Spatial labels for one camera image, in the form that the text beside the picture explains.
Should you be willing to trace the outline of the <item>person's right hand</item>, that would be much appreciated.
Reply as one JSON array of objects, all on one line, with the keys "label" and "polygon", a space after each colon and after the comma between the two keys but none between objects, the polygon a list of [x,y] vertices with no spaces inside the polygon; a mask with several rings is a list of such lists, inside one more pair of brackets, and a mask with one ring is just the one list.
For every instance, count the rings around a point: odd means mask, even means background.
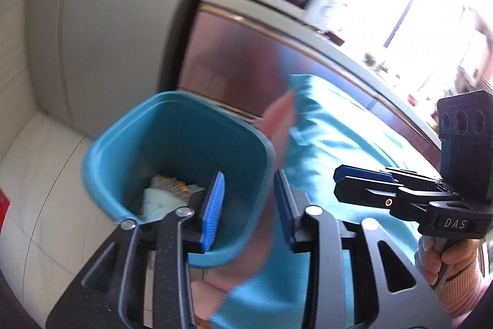
[{"label": "person's right hand", "polygon": [[465,239],[438,254],[433,250],[434,238],[422,236],[419,239],[419,248],[414,255],[414,264],[432,286],[437,282],[443,265],[452,266],[447,276],[447,279],[451,279],[475,263],[479,245],[479,240]]}]

